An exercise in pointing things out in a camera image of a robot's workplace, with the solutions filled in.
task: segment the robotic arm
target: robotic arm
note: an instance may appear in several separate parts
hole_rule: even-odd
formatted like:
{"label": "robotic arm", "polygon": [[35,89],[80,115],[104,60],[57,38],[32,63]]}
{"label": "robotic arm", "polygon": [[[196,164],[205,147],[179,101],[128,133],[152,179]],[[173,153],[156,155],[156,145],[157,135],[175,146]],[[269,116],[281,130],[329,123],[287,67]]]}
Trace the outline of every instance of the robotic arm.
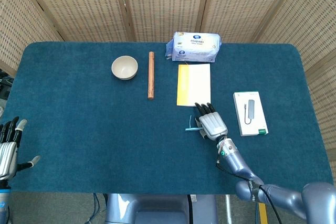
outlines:
{"label": "robotic arm", "polygon": [[[336,188],[328,183],[311,183],[304,186],[302,193],[264,182],[248,167],[232,139],[227,137],[228,129],[214,107],[195,104],[201,116],[197,124],[206,136],[217,142],[216,166],[238,178],[236,194],[242,200],[251,200],[283,208],[307,221],[308,224],[336,223]],[[220,166],[221,157],[232,173]]]}
{"label": "robotic arm", "polygon": [[11,192],[8,181],[16,175],[16,172],[33,167],[40,159],[40,156],[36,156],[27,163],[17,164],[22,131],[27,124],[27,120],[23,119],[16,126],[18,120],[17,116],[5,125],[0,125],[0,224],[6,223],[7,219],[7,207]]}

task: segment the product box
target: product box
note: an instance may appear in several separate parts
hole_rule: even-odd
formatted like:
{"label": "product box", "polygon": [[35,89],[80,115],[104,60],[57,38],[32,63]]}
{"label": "product box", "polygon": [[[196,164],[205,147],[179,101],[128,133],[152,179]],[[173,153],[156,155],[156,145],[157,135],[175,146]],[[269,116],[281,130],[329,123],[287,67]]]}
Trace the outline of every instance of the product box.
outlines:
{"label": "product box", "polygon": [[175,32],[166,45],[166,57],[173,61],[215,62],[221,44],[218,34]]}
{"label": "product box", "polygon": [[259,92],[235,92],[233,94],[241,136],[268,134]]}

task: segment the bowl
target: bowl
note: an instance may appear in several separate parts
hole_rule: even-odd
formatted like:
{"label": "bowl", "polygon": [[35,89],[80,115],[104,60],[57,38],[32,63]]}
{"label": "bowl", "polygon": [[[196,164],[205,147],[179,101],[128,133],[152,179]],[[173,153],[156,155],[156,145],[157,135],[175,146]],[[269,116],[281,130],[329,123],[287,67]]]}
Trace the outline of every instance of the bowl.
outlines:
{"label": "bowl", "polygon": [[112,73],[121,80],[132,79],[138,71],[138,63],[131,56],[120,56],[111,66]]}

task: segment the yellow notebook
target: yellow notebook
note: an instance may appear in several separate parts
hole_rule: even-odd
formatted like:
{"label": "yellow notebook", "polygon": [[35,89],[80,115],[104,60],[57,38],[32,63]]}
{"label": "yellow notebook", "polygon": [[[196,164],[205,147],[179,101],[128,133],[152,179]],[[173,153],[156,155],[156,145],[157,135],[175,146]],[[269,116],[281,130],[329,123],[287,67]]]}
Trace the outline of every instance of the yellow notebook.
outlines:
{"label": "yellow notebook", "polygon": [[179,65],[177,83],[177,105],[195,106],[211,102],[210,64]]}

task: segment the floor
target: floor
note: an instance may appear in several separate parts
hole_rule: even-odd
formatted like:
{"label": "floor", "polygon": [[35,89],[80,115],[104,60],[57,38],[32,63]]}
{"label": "floor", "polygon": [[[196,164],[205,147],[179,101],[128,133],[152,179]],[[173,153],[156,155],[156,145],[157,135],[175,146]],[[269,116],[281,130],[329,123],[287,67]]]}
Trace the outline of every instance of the floor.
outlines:
{"label": "floor", "polygon": [[[104,198],[101,194],[98,198],[102,207],[92,224],[104,224]],[[233,195],[230,199],[233,224],[255,223],[255,203],[243,202]],[[84,224],[93,211],[93,196],[70,193],[13,193],[10,206],[13,224]],[[218,223],[226,224],[225,196],[217,196],[217,210]],[[305,223],[284,211],[279,210],[279,214],[283,224]],[[267,215],[269,224],[278,223],[270,207],[267,207]]]}

